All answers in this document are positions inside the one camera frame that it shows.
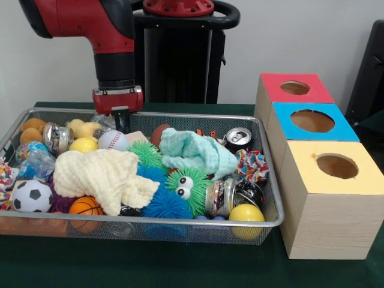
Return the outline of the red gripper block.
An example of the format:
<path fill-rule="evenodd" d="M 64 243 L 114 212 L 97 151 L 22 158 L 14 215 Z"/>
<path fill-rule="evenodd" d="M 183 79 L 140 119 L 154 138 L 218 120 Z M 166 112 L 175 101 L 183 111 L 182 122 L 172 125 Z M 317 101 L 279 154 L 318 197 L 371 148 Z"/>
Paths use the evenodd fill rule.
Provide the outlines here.
<path fill-rule="evenodd" d="M 123 110 L 122 120 L 124 133 L 130 132 L 130 111 L 138 112 L 143 107 L 143 91 L 142 87 L 135 87 L 120 90 L 100 90 L 92 91 L 92 99 L 95 110 L 100 115 L 112 114 L 115 119 L 117 130 L 121 129 L 121 112 Z"/>

